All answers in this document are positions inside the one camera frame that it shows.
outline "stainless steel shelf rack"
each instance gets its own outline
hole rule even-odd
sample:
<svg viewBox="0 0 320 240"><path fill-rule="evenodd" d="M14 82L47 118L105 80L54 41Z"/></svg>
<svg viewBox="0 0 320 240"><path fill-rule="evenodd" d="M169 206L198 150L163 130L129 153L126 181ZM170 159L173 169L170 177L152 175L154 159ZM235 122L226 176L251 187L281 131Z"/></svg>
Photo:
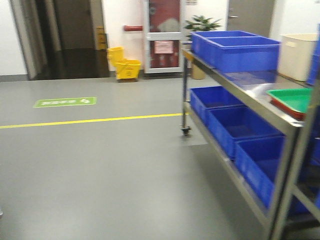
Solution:
<svg viewBox="0 0 320 240"><path fill-rule="evenodd" d="M320 210L317 209L309 199L305 199L306 195L303 194L297 185L288 184L288 178L294 178L290 176L291 165L296 159L296 150L299 149L299 142L301 142L301 135L306 134L303 121L298 121L288 114L284 113L274 105L270 103L270 97L266 94L267 90L272 89L290 89L290 88L304 88L302 84L291 81L278 75L276 72L234 72L234 73L221 73L217 69L214 69L203 62L200 58L193 55L190 50L182 49L184 62L183 62L183 85L182 85L182 124L181 130L184 135L188 135L190 127L187 125L187 113L193 120L194 124L199 128L202 135L207 142L212 146L216 153L217 159L222 163L227 174L232 179L234 185L237 187L247 204L250 206L257 219L264 227L264 240L280 240L282 238L274 237L275 232L284 232L286 226L302 227L308 225L308 223L315 222L315 219L310 215L300 218L288 218L287 212L290 206L292 196L295 195L306 206L309 204L312 213L320 220ZM249 108L259 114L262 118L268 121L271 125L280 130L286 137L285 146L278 167L275 190L273 193L272 202L269 210L265 208L263 203L252 191L250 186L246 183L242 175L238 172L233 162L227 157L224 151L221 149L215 138L210 134L207 128L204 126L199 117L190 108L190 104L187 98L188 92L188 61L197 65L202 69L209 77L222 85L226 90L240 99ZM284 190L291 186L291 194L284 194ZM284 198L287 198L287 204L284 207L281 204Z"/></svg>

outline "door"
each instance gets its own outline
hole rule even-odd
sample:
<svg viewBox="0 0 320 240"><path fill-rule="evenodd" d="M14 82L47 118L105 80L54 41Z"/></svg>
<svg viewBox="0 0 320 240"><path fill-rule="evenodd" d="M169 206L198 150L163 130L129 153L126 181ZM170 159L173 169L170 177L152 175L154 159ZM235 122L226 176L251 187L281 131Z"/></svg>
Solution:
<svg viewBox="0 0 320 240"><path fill-rule="evenodd" d="M227 30L269 36L275 0L229 0Z"/></svg>
<svg viewBox="0 0 320 240"><path fill-rule="evenodd" d="M89 0L54 0L62 49L95 47Z"/></svg>
<svg viewBox="0 0 320 240"><path fill-rule="evenodd" d="M12 0L12 11L22 45L28 76L33 79L47 64L35 0Z"/></svg>
<svg viewBox="0 0 320 240"><path fill-rule="evenodd" d="M183 0L144 0L144 72L181 72Z"/></svg>

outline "white plastic bin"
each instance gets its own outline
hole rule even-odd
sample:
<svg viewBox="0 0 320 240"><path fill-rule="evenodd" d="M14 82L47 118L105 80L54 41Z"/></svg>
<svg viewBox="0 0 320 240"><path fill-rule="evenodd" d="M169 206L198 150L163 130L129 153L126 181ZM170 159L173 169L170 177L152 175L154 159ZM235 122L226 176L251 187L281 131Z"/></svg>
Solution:
<svg viewBox="0 0 320 240"><path fill-rule="evenodd" d="M316 33L282 35L278 73L298 81L306 81L317 40Z"/></svg>

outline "potted plant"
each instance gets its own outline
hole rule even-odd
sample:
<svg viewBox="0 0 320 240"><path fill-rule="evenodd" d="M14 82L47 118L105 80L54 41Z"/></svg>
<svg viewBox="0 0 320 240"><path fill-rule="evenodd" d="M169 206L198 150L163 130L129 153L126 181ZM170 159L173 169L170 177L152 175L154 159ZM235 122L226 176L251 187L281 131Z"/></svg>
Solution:
<svg viewBox="0 0 320 240"><path fill-rule="evenodd" d="M221 27L221 25L218 23L221 19L215 20L213 22L210 22L210 20L213 19L212 17L206 18L203 15L197 16L193 15L192 21L186 20L186 26L185 29L189 30L190 32L204 32L204 31L214 31L217 28ZM187 35L188 40L191 41L191 34ZM205 73L198 68L196 65L192 64L192 70L191 70L191 77L193 79L204 79Z"/></svg>

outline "white wall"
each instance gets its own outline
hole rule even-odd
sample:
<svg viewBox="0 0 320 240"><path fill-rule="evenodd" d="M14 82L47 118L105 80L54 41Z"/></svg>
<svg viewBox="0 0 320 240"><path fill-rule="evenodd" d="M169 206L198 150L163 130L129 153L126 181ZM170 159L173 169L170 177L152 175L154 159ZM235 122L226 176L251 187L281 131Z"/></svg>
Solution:
<svg viewBox="0 0 320 240"><path fill-rule="evenodd" d="M228 0L198 0L197 5L185 7L185 19L192 15L204 15L220 21L221 30L226 29ZM143 25L143 0L102 0L105 31L109 48L124 47L124 57L144 61L143 34L140 31L125 32L124 25Z"/></svg>
<svg viewBox="0 0 320 240"><path fill-rule="evenodd" d="M317 0L276 0L270 37L281 40L282 34L317 33L320 3Z"/></svg>
<svg viewBox="0 0 320 240"><path fill-rule="evenodd" d="M0 0L0 76L27 74L9 0Z"/></svg>

